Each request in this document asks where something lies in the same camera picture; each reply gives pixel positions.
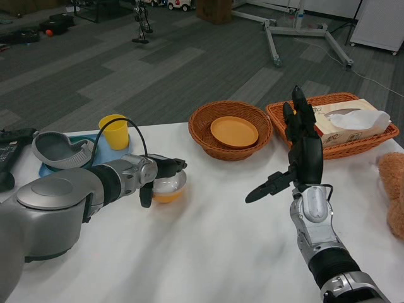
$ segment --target wicker basket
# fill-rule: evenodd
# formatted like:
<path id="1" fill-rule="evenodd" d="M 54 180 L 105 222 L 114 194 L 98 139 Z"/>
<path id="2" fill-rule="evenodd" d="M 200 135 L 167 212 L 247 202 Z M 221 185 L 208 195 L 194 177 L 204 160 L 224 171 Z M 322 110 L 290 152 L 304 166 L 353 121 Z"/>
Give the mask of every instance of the wicker basket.
<path id="1" fill-rule="evenodd" d="M 258 130 L 257 143 L 250 148 L 231 149 L 218 142 L 210 131 L 210 124 L 220 117 L 234 116 L 251 122 Z M 268 116 L 255 106 L 243 102 L 218 101 L 206 104 L 189 119 L 189 133 L 211 157 L 225 161 L 239 161 L 262 149 L 272 137 L 272 125 Z"/>
<path id="2" fill-rule="evenodd" d="M 332 104 L 357 99 L 359 98 L 355 95 L 352 95 L 351 93 L 332 93 L 330 95 L 308 98 L 307 101 L 310 104 L 313 104 L 313 106 L 319 106 L 324 104 Z M 285 120 L 283 119 L 283 103 L 284 102 L 269 104 L 266 107 L 266 111 L 268 112 L 268 115 L 270 115 L 270 119 L 274 125 L 276 132 L 290 147 L 292 146 L 292 143 L 287 141 L 285 135 L 286 124 Z M 398 128 L 393 123 L 390 123 L 390 125 L 383 134 L 379 134 L 377 136 L 361 139 L 354 142 L 324 148 L 324 159 L 325 160 L 338 159 L 366 152 L 367 150 L 370 150 L 376 147 L 377 145 L 380 145 L 386 140 L 398 136 L 399 133 L 400 131 L 398 130 Z"/>

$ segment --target stuffed toy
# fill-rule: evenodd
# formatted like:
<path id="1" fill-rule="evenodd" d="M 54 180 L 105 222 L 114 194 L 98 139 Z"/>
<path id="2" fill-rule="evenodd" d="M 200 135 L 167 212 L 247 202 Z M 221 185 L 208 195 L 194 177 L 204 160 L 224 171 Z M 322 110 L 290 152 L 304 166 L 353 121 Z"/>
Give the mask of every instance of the stuffed toy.
<path id="1" fill-rule="evenodd" d="M 404 153 L 388 153 L 379 161 L 379 173 L 390 199 L 387 223 L 404 240 Z"/>

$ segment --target floor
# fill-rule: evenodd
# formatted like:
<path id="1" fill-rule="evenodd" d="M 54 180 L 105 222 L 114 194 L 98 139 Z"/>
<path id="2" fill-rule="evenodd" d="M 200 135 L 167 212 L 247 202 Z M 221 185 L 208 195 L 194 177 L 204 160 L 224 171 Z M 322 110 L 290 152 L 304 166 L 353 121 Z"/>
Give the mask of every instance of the floor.
<path id="1" fill-rule="evenodd" d="M 64 8 L 41 11 L 0 25 L 0 32 L 36 25 Z M 291 25 L 278 11 L 243 6 L 239 10 L 276 18 Z M 75 18 L 69 32 L 0 53 L 0 128 L 34 127 L 54 131 L 97 129 L 112 113 L 139 125 L 184 122 L 201 105 L 216 100 L 243 100 L 260 108 L 290 100 L 294 85 L 306 96 L 350 92 L 385 110 L 404 129 L 404 99 L 364 80 L 331 60 L 321 49 L 275 37 L 283 66 L 270 59 L 268 43 L 258 22 L 234 18 L 212 25 L 195 12 L 150 8 L 151 43 L 131 42 L 137 32 L 132 14 L 100 24 Z M 306 16 L 304 24 L 340 21 Z M 347 29 L 335 33 L 341 44 Z M 329 49 L 322 39 L 304 39 Z M 404 56 L 370 47 L 344 47 L 354 70 L 404 94 Z M 397 137 L 404 146 L 404 135 Z"/>

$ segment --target caster wheel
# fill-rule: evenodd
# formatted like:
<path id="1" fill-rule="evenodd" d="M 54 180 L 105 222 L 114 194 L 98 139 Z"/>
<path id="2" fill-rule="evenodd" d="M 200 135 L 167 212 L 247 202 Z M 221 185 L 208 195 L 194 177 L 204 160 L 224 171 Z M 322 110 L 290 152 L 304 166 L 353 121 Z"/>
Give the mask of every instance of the caster wheel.
<path id="1" fill-rule="evenodd" d="M 282 66 L 282 61 L 278 58 L 278 59 L 274 59 L 273 60 L 273 65 L 275 65 L 275 67 L 280 68 Z"/>

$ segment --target metal stand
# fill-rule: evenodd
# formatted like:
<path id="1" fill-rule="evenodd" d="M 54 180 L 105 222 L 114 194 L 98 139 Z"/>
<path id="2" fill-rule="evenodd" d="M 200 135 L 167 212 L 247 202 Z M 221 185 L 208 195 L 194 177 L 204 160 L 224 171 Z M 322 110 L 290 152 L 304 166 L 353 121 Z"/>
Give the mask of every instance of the metal stand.
<path id="1" fill-rule="evenodd" d="M 343 25 L 341 25 L 340 27 L 334 29 L 334 30 L 331 32 L 331 33 L 333 33 L 333 32 L 336 32 L 337 30 L 339 30 L 339 29 L 341 29 L 341 28 L 349 27 L 349 32 L 348 32 L 348 35 L 347 35 L 347 39 L 346 39 L 346 41 L 345 41 L 345 45 L 348 44 L 349 37 L 351 37 L 352 28 L 353 28 L 353 27 L 356 27 L 356 16 L 358 15 L 359 9 L 360 9 L 360 7 L 362 6 L 362 2 L 363 2 L 363 0 L 360 0 L 360 3 L 359 3 L 359 5 L 358 5 L 358 8 L 356 9 L 356 12 L 355 12 L 355 16 L 353 16 L 352 20 L 350 20 L 349 22 L 344 23 Z"/>
<path id="2" fill-rule="evenodd" d="M 265 8 L 272 8 L 272 4 L 263 4 L 263 3 L 257 3 L 256 1 L 241 1 L 238 3 L 235 3 L 233 5 L 233 8 L 242 6 L 243 4 L 253 4 L 253 5 L 259 5 L 263 6 Z M 261 22 L 264 25 L 264 29 L 266 32 L 266 36 L 268 39 L 268 44 L 270 46 L 270 51 L 271 51 L 271 56 L 273 60 L 273 64 L 276 67 L 280 67 L 282 65 L 282 61 L 278 55 L 278 52 L 276 51 L 275 43 L 273 41 L 272 35 L 291 35 L 291 36 L 306 36 L 306 37 L 324 37 L 327 42 L 330 44 L 331 48 L 336 52 L 338 57 L 342 60 L 342 62 L 345 65 L 345 68 L 347 70 L 350 70 L 352 66 L 354 65 L 354 61 L 347 56 L 347 54 L 344 52 L 344 50 L 340 47 L 338 42 L 333 38 L 333 36 L 330 34 L 329 31 L 327 31 L 327 24 L 323 23 L 318 25 L 318 29 L 311 29 L 311 28 L 302 28 L 302 20 L 304 16 L 304 3 L 305 0 L 302 0 L 301 6 L 297 15 L 296 19 L 296 26 L 294 28 L 290 27 L 277 27 L 276 26 L 276 20 L 275 19 L 267 19 L 267 18 L 262 18 L 250 14 L 245 14 L 241 13 L 239 11 L 232 11 L 232 14 L 234 16 L 238 16 L 241 18 L 246 18 L 254 21 Z M 280 7 L 280 6 L 275 6 L 277 10 L 280 11 L 287 11 L 290 13 L 289 10 L 286 10 L 286 8 Z"/>

